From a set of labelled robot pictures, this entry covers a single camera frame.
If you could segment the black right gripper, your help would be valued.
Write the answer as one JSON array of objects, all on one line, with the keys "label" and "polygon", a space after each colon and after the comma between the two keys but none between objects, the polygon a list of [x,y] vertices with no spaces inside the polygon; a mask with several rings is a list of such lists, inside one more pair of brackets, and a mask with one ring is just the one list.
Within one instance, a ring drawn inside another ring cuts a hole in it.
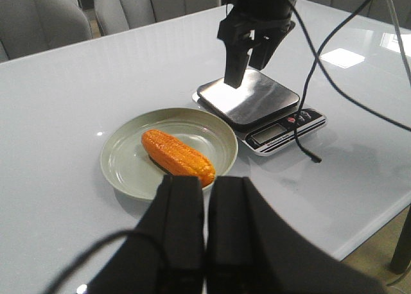
[{"label": "black right gripper", "polygon": [[[284,19],[266,20],[240,12],[236,7],[219,24],[217,38],[225,44],[224,82],[238,88],[248,65],[262,70],[283,39],[295,28],[289,13]],[[254,31],[254,40],[250,33]],[[249,60],[249,49],[252,48]]]}]

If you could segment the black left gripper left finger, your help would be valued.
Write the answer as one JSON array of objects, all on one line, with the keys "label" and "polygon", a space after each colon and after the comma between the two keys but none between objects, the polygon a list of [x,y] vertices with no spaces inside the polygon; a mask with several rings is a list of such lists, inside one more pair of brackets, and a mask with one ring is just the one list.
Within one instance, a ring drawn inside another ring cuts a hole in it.
[{"label": "black left gripper left finger", "polygon": [[148,210],[88,293],[201,293],[204,198],[197,177],[164,176]]}]

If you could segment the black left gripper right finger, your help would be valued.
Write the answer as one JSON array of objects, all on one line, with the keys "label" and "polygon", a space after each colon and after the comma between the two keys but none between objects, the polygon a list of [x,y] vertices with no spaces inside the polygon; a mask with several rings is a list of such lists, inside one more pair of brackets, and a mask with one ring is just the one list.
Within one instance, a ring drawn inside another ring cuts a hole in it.
[{"label": "black left gripper right finger", "polygon": [[208,293],[385,293],[287,224],[247,177],[219,177],[209,201]]}]

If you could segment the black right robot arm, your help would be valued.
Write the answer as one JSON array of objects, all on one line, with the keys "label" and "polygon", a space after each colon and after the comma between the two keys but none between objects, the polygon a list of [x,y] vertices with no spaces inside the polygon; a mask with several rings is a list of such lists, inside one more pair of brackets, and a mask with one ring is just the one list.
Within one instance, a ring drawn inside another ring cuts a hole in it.
[{"label": "black right robot arm", "polygon": [[224,83],[238,88],[246,68],[264,69],[295,27],[291,20],[295,0],[231,0],[231,4],[217,38],[226,50]]}]

